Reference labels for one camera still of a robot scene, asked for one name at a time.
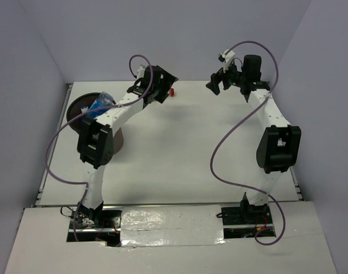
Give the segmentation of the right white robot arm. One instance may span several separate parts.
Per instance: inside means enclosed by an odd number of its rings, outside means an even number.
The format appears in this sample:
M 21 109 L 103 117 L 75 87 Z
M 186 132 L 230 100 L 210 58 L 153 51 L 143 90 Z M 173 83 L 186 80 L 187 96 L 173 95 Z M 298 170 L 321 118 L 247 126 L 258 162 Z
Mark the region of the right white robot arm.
M 235 53 L 219 56 L 222 68 L 211 75 L 206 87 L 215 95 L 231 86 L 240 88 L 247 103 L 257 111 L 257 117 L 264 130 L 256 149 L 259 176 L 256 185 L 244 193 L 240 206 L 223 209 L 219 215 L 225 225 L 257 224 L 270 222 L 269 197 L 274 186 L 291 166 L 295 165 L 301 140 L 301 129 L 291 125 L 277 107 L 267 82 L 261 80 L 262 59 L 258 55 L 246 55 L 238 68 Z

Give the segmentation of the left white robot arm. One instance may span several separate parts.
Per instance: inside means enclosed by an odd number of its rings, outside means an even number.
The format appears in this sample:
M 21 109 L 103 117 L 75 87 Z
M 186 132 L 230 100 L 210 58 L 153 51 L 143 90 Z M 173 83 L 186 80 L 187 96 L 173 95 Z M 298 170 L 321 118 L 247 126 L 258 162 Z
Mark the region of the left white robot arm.
M 84 164 L 83 181 L 88 186 L 78 212 L 89 227 L 97 227 L 103 221 L 103 176 L 114 155 L 116 133 L 150 103 L 163 103 L 177 81 L 176 76 L 158 65 L 141 68 L 133 86 L 113 108 L 96 118 L 82 120 L 77 150 Z

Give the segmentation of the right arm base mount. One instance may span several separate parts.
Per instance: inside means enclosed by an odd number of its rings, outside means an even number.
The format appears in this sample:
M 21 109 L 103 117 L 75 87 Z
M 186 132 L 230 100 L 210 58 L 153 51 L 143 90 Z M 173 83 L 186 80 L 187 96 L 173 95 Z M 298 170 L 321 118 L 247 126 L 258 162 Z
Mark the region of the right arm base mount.
M 268 205 L 222 207 L 216 214 L 222 220 L 225 239 L 252 238 L 257 232 L 258 237 L 275 237 L 273 220 Z

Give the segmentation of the blue label bottle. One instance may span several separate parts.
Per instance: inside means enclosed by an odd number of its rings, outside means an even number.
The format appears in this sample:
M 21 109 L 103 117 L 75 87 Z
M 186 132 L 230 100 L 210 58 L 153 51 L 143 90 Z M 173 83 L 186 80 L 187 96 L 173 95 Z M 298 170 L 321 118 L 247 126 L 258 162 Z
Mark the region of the blue label bottle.
M 81 110 L 82 114 L 86 114 L 89 111 L 89 107 L 88 106 L 83 106 L 80 110 Z
M 103 107 L 113 106 L 115 104 L 115 100 L 110 94 L 101 92 L 92 105 L 90 105 L 87 116 L 96 118 L 108 111 L 107 108 L 103 109 Z

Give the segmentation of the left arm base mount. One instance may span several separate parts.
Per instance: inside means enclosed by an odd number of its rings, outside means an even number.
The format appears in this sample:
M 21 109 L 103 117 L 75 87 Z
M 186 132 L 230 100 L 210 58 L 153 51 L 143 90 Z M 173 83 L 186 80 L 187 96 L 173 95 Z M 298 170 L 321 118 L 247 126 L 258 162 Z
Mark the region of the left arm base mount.
M 70 218 L 66 242 L 100 242 L 108 247 L 121 246 L 120 231 L 122 211 L 120 209 L 103 210 L 100 219 L 95 223 L 81 213 L 74 216 L 75 212 L 72 208 L 67 208 L 71 210 L 70 215 L 63 213 L 63 207 L 60 210 L 60 213 L 64 217 Z

